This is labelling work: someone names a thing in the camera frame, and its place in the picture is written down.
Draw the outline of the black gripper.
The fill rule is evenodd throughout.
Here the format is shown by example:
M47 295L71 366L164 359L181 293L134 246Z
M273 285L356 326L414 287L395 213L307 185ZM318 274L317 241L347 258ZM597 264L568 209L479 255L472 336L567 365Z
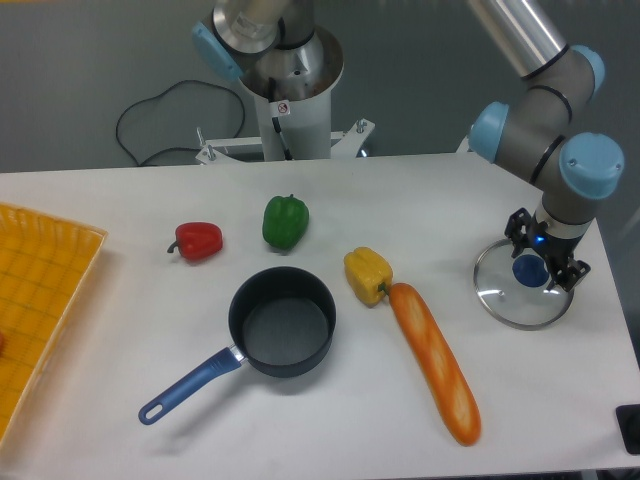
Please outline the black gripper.
M531 221L529 212L520 208L509 216L504 235L511 243L512 258L520 256L531 243L533 250L544 260L550 275L547 290L558 287L565 292L572 292L591 271L589 264L576 260L574 256L577 245L585 235L584 224L565 224L553 217L533 217Z

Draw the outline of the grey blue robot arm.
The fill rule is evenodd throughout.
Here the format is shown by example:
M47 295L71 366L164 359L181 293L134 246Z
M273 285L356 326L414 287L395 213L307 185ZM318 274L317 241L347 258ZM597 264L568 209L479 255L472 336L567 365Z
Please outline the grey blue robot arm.
M543 260L551 286L571 291L589 271L575 248L624 169L611 138L565 134L600 89L603 61L568 44L534 1L473 1L470 9L527 89L515 106L488 105L468 145L541 191L537 209L514 213L505 234L515 254L531 249ZM218 76L253 95L266 160L349 153L345 141L332 141L330 127L342 50L316 25L311 2L218 1L194 25L192 40Z

